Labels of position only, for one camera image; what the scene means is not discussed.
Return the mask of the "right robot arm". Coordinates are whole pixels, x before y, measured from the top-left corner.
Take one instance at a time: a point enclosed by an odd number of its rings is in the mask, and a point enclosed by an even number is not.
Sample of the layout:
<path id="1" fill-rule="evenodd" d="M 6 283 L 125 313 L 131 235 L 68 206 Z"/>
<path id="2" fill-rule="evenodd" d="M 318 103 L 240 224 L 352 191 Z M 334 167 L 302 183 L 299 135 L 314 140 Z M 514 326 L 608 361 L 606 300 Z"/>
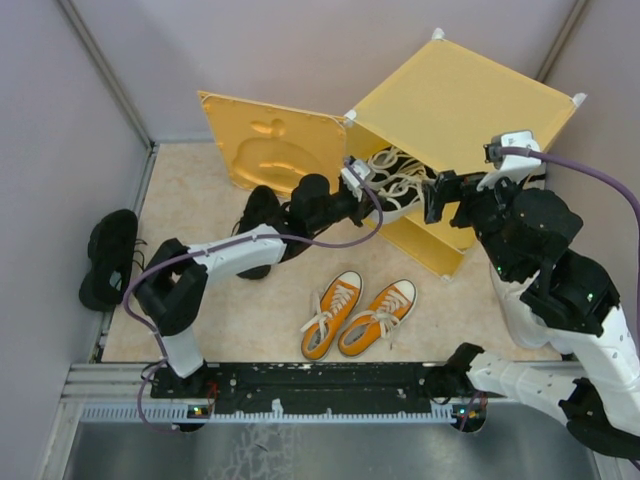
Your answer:
<path id="1" fill-rule="evenodd" d="M 560 422 L 589 449 L 639 460 L 639 358 L 619 293 L 595 260 L 570 249 L 583 226 L 555 193 L 509 178 L 481 188 L 481 172 L 445 171 L 423 182 L 424 221 L 458 209 L 453 227 L 474 230 L 501 281 L 523 285 L 518 304 L 547 342 L 559 340 L 585 371 L 544 373 L 463 343 L 442 366 L 461 396 L 495 393 Z"/>

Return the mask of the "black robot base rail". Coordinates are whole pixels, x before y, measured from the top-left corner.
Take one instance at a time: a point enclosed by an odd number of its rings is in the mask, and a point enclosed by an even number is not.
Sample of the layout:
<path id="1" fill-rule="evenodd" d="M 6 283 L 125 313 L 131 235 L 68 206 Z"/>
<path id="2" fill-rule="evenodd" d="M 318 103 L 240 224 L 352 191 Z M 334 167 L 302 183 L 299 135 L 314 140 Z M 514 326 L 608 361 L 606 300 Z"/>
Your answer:
<path id="1" fill-rule="evenodd" d="M 490 399 L 457 370 L 419 362 L 219 363 L 203 365 L 186 379 L 156 363 L 147 365 L 141 378 L 152 398 L 191 403 L 178 424 L 182 431 L 224 418 L 270 418 L 406 419 L 474 432 L 484 424 Z"/>

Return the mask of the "black chunky shoe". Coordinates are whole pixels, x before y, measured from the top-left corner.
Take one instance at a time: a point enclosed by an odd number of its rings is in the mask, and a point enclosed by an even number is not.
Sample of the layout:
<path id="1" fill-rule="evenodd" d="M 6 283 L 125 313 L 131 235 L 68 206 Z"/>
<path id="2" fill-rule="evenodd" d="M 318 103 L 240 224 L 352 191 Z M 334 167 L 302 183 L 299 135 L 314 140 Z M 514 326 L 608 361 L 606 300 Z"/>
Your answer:
<path id="1" fill-rule="evenodd" d="M 89 310 L 108 312 L 119 305 L 129 286 L 138 218 L 129 209 L 107 214 L 93 228 L 87 245 L 91 262 L 79 290 Z"/>
<path id="2" fill-rule="evenodd" d="M 288 203 L 280 204 L 275 192 L 266 185 L 259 185 L 253 189 L 240 219 L 236 222 L 232 234 L 245 233 L 260 224 L 275 226 L 279 233 L 290 234 L 291 230 L 285 223 L 284 207 Z"/>

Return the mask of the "zebra striped shoe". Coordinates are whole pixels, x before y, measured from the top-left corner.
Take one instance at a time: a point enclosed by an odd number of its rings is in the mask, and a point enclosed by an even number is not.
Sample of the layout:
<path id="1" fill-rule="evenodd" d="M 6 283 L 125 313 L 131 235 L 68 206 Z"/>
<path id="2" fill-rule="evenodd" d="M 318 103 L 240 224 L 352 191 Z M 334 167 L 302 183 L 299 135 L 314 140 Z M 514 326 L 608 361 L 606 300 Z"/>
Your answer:
<path id="1" fill-rule="evenodd" d="M 544 190 L 546 188 L 547 167 L 542 162 L 534 171 L 532 171 L 524 180 L 523 187 L 525 189 L 538 188 Z"/>

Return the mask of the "yellow shoe cabinet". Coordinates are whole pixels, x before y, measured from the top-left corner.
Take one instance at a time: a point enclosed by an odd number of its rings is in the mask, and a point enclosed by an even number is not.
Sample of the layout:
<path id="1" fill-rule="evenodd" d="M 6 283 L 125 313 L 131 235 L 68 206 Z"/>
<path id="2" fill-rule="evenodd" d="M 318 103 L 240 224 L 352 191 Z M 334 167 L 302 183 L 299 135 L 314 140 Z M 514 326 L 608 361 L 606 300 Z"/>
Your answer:
<path id="1" fill-rule="evenodd" d="M 484 145 L 529 130 L 548 150 L 578 108 L 571 97 L 445 39 L 431 41 L 347 114 L 346 152 L 395 146 L 440 172 L 488 170 Z"/>

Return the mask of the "orange canvas sneaker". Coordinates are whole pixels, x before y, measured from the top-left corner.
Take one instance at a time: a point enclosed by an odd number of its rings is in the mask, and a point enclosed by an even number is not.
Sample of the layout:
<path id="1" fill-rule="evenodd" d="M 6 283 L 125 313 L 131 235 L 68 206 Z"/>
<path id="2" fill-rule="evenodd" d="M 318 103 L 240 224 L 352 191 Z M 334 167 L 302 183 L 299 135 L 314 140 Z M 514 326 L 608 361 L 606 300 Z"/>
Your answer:
<path id="1" fill-rule="evenodd" d="M 361 275 L 348 270 L 337 275 L 323 291 L 313 294 L 311 318 L 300 328 L 301 353 L 306 360 L 321 361 L 328 354 L 341 327 L 356 308 L 362 290 Z"/>
<path id="2" fill-rule="evenodd" d="M 378 340 L 387 340 L 392 348 L 395 332 L 411 315 L 417 297 L 417 288 L 408 279 L 388 285 L 365 310 L 347 321 L 337 342 L 340 353 L 356 358 Z"/>

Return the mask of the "yellow cabinet door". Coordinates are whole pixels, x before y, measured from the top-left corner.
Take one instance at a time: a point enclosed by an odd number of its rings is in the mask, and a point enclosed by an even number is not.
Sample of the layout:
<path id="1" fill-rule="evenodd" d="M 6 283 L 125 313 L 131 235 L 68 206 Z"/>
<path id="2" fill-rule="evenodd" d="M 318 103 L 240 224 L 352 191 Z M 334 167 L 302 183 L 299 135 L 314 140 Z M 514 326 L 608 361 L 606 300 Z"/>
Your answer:
<path id="1" fill-rule="evenodd" d="M 234 185 L 267 185 L 289 197 L 303 176 L 320 174 L 331 192 L 338 190 L 346 152 L 342 118 L 206 91 L 198 96 Z"/>

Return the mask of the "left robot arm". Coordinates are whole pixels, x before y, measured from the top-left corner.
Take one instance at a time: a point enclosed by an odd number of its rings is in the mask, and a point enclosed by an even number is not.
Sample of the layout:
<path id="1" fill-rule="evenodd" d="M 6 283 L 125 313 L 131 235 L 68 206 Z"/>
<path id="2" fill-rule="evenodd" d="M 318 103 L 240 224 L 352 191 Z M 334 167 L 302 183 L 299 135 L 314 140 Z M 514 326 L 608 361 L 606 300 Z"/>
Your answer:
<path id="1" fill-rule="evenodd" d="M 272 266 L 317 244 L 318 235 L 332 225 L 344 219 L 360 225 L 379 206 L 364 175 L 347 167 L 336 193 L 330 193 L 327 178 L 320 174 L 304 176 L 285 203 L 272 188 L 255 187 L 229 238 L 192 246 L 175 238 L 165 241 L 125 296 L 138 302 L 140 322 L 153 323 L 174 387 L 189 397 L 207 387 L 193 324 L 208 286 L 236 275 L 261 279 Z"/>

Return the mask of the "black white sneaker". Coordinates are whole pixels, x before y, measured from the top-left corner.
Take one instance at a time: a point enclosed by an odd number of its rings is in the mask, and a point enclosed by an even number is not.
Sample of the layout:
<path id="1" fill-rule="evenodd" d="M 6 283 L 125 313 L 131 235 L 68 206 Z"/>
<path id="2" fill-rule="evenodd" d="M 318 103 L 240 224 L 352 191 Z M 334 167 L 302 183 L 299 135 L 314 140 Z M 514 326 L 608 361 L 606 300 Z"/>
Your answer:
<path id="1" fill-rule="evenodd" d="M 373 177 L 370 188 L 380 196 L 404 194 L 412 185 L 434 180 L 436 172 L 397 147 L 386 147 L 366 160 Z"/>
<path id="2" fill-rule="evenodd" d="M 381 199 L 383 220 L 385 223 L 391 223 L 402 218 L 422 204 L 424 199 L 422 185 L 424 181 L 426 180 L 423 180 L 420 185 L 415 184 L 409 186 L 404 194 L 396 193 L 389 196 L 380 196 L 374 191 Z"/>

